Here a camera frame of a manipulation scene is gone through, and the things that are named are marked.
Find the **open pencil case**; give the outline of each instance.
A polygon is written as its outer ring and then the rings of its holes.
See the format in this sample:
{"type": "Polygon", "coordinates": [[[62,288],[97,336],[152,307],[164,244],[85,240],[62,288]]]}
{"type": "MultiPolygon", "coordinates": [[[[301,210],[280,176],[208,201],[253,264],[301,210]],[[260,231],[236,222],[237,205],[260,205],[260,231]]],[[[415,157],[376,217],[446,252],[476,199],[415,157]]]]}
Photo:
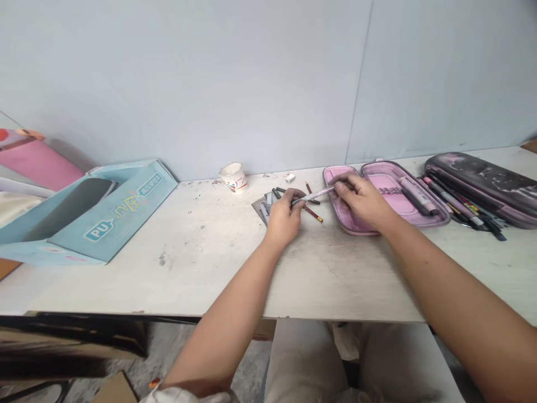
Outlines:
{"type": "MultiPolygon", "coordinates": [[[[384,193],[384,199],[392,206],[395,212],[415,227],[441,227],[449,223],[450,215],[444,204],[401,165],[392,161],[370,162],[363,165],[359,173],[356,169],[347,165],[326,167],[323,171],[324,183],[328,185],[334,177],[347,172],[360,175],[370,181],[381,193],[384,193]],[[406,177],[413,186],[417,187],[420,192],[429,198],[430,202],[438,210],[438,215],[422,215],[414,207],[401,192],[402,186],[399,184],[399,180],[402,177],[406,177]]],[[[330,193],[330,201],[337,220],[345,232],[351,235],[377,235],[379,233],[365,221],[355,216],[347,203],[336,192],[330,193]]]]}

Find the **hand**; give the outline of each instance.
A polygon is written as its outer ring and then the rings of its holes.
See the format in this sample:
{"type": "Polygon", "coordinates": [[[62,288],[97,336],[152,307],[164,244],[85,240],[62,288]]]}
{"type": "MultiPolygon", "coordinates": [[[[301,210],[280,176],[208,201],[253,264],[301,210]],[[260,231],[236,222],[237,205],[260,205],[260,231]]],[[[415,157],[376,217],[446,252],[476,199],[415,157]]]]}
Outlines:
{"type": "Polygon", "coordinates": [[[386,224],[390,225],[396,217],[399,217],[372,183],[364,178],[355,174],[343,174],[334,180],[337,181],[334,187],[339,197],[358,217],[376,229],[381,230],[386,224]]]}
{"type": "Polygon", "coordinates": [[[265,234],[266,241],[283,249],[296,237],[300,228],[300,212],[306,202],[299,201],[292,208],[291,202],[304,196],[306,193],[303,191],[289,188],[281,199],[272,205],[265,234]]]}

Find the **dirty table surface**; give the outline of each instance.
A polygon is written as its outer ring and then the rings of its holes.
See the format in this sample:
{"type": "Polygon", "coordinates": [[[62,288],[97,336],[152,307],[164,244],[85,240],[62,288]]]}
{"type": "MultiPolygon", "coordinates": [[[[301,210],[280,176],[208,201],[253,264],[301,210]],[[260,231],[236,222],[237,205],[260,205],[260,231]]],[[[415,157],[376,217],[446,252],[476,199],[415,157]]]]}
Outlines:
{"type": "MultiPolygon", "coordinates": [[[[537,155],[519,147],[470,152],[537,179],[537,155]]],[[[427,157],[396,160],[412,174],[427,157]]],[[[323,187],[322,168],[291,171],[293,187],[323,187]]],[[[287,172],[252,175],[235,195],[219,180],[182,182],[106,266],[24,264],[0,282],[0,314],[30,312],[201,316],[265,234],[251,207],[286,188],[287,172]]],[[[303,212],[298,238],[281,257],[266,317],[423,321],[385,240],[350,236],[328,196],[303,212]]],[[[451,222],[424,234],[537,325],[537,231],[508,228],[507,242],[451,222]]]]}

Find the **paper cup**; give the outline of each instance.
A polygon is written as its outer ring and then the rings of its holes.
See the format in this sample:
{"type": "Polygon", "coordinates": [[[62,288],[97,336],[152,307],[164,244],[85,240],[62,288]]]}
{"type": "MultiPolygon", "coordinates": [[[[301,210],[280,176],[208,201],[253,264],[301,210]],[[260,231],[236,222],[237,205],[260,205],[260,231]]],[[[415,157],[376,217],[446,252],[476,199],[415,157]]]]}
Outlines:
{"type": "Polygon", "coordinates": [[[219,175],[233,193],[244,193],[248,189],[246,176],[242,171],[242,164],[240,162],[232,162],[228,166],[223,167],[219,175]]]}

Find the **sleeve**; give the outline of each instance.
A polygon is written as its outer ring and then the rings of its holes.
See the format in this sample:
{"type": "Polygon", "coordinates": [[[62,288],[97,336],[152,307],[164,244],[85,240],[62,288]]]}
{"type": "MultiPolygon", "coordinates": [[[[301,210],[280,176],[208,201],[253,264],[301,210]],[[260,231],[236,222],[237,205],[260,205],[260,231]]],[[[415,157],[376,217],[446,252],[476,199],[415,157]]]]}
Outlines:
{"type": "Polygon", "coordinates": [[[217,393],[216,395],[198,399],[192,393],[178,387],[170,387],[164,390],[156,387],[140,403],[239,403],[239,400],[233,391],[217,393]]]}

